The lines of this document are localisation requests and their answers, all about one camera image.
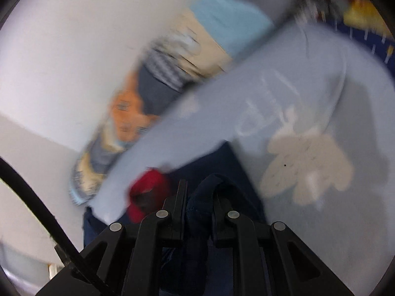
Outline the navy work jacket red collar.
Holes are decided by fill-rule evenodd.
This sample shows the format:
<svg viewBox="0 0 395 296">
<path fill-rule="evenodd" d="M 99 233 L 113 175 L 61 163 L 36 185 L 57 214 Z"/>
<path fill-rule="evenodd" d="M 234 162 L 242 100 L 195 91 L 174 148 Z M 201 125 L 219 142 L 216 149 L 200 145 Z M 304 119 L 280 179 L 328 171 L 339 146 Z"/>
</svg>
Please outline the navy work jacket red collar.
<svg viewBox="0 0 395 296">
<path fill-rule="evenodd" d="M 138 224 L 176 195 L 187 182 L 185 242 L 163 249 L 160 295 L 232 295 L 233 255 L 228 247 L 214 246 L 214 211 L 220 199 L 250 219 L 266 223 L 264 207 L 232 147 L 220 147 L 168 173 L 150 169 L 129 188 L 129 203 L 121 224 Z"/>
</svg>

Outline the light blue bed sheet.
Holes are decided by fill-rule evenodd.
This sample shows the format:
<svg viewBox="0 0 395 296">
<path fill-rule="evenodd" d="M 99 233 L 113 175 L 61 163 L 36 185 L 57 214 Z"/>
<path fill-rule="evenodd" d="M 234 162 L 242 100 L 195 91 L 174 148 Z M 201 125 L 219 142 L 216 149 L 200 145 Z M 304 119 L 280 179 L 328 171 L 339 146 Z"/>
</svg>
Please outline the light blue bed sheet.
<svg viewBox="0 0 395 296">
<path fill-rule="evenodd" d="M 283 27 L 226 74 L 183 95 L 90 202 L 112 222 L 148 167 L 231 143 L 269 221 L 285 222 L 355 295 L 394 257 L 394 80 L 365 46 L 317 23 Z"/>
</svg>

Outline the striped patchwork rolled quilt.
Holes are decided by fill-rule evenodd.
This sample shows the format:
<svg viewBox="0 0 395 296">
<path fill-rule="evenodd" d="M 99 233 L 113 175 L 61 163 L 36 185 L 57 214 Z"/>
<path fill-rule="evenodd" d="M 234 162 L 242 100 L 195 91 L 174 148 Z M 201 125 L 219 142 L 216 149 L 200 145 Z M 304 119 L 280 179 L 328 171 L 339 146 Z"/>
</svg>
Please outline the striped patchwork rolled quilt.
<svg viewBox="0 0 395 296">
<path fill-rule="evenodd" d="M 184 91 L 222 73 L 286 18 L 296 0 L 195 0 L 127 75 L 72 170 L 77 205 Z"/>
</svg>

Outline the dark patterned crumpled cloth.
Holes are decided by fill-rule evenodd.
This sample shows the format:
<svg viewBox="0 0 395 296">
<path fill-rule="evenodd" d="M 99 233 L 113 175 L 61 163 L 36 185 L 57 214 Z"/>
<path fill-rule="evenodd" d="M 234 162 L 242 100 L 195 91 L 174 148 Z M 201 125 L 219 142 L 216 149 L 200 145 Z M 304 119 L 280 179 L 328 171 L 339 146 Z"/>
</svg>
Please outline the dark patterned crumpled cloth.
<svg viewBox="0 0 395 296">
<path fill-rule="evenodd" d="M 370 0 L 299 0 L 295 17 L 324 23 L 365 45 L 394 73 L 394 36 Z"/>
</svg>

